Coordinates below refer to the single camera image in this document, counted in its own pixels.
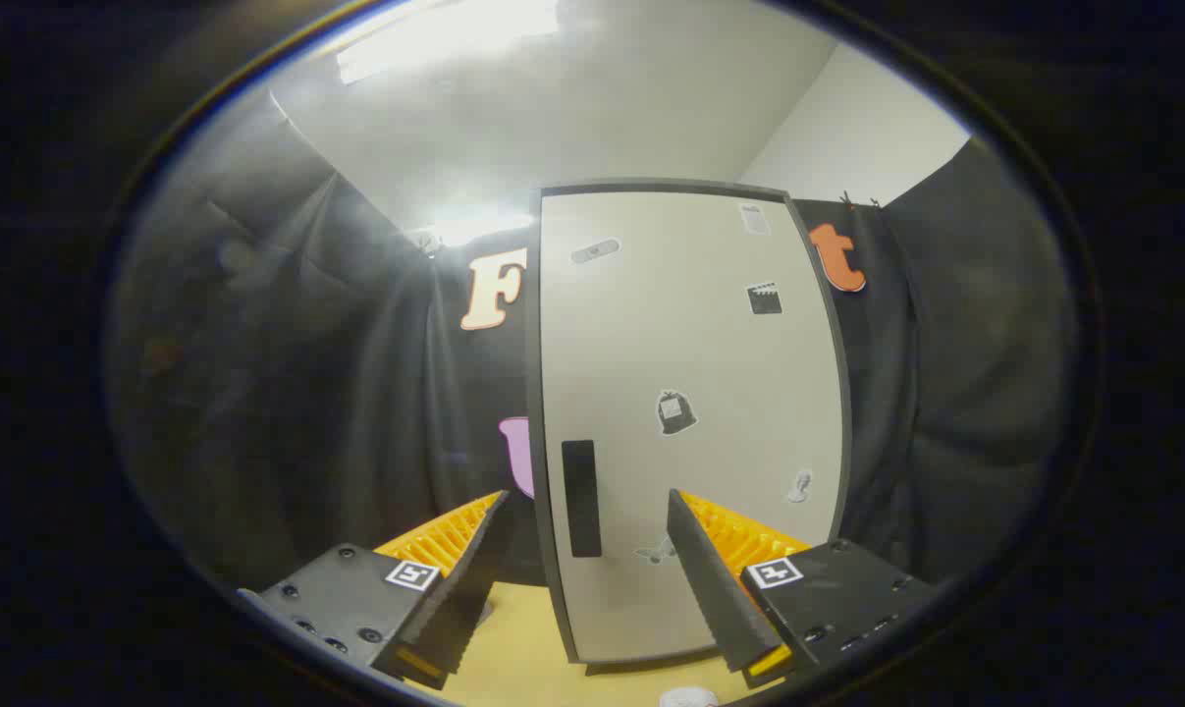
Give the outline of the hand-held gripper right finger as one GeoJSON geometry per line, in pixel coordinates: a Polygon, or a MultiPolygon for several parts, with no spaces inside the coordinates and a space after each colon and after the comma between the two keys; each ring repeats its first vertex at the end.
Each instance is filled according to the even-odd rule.
{"type": "Polygon", "coordinates": [[[715,645],[752,688],[840,670],[939,598],[848,540],[807,546],[680,489],[667,533],[715,645]]]}

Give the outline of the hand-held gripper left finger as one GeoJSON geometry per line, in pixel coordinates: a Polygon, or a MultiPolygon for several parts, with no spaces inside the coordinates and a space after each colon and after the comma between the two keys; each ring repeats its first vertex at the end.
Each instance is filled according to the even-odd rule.
{"type": "Polygon", "coordinates": [[[460,671],[510,545],[515,499],[494,491],[366,547],[338,544],[238,594],[313,653],[382,684],[435,690],[460,671]]]}

